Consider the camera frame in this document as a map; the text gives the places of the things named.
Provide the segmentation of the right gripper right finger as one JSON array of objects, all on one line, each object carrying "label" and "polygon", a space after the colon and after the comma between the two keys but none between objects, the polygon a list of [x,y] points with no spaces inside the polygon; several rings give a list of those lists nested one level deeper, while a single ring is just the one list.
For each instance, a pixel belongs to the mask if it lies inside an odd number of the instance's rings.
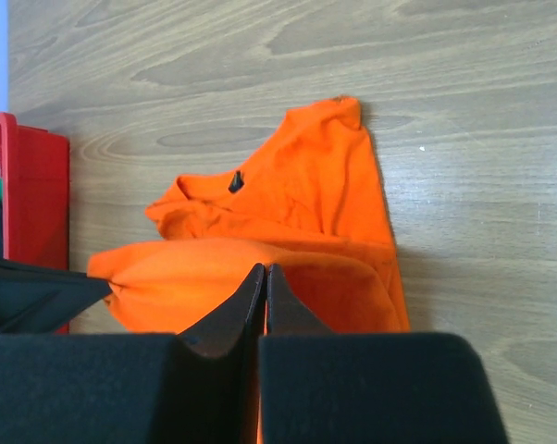
[{"label": "right gripper right finger", "polygon": [[505,443],[484,365],[450,333],[339,334],[272,265],[258,341],[266,443]]}]

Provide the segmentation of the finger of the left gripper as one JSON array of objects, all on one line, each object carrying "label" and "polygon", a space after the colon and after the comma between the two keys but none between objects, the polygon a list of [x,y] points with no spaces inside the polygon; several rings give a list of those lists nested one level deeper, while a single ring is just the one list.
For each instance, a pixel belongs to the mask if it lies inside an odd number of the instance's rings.
[{"label": "finger of the left gripper", "polygon": [[0,258],[0,334],[56,332],[110,293],[104,279]]}]

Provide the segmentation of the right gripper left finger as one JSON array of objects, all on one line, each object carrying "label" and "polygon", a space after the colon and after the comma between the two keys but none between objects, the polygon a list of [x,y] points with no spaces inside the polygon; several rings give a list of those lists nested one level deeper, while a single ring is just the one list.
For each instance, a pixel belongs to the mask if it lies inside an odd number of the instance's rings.
[{"label": "right gripper left finger", "polygon": [[0,334],[0,443],[256,442],[264,287],[176,334]]}]

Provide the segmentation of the orange t shirt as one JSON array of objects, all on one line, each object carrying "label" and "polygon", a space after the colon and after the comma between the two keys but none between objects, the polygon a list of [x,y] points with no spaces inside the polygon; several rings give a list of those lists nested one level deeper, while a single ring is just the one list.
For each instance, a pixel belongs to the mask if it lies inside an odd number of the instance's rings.
[{"label": "orange t shirt", "polygon": [[181,175],[146,208],[159,239],[94,254],[111,315],[133,333],[180,333],[257,264],[339,333],[410,328],[396,246],[360,102],[290,109],[241,166]]}]

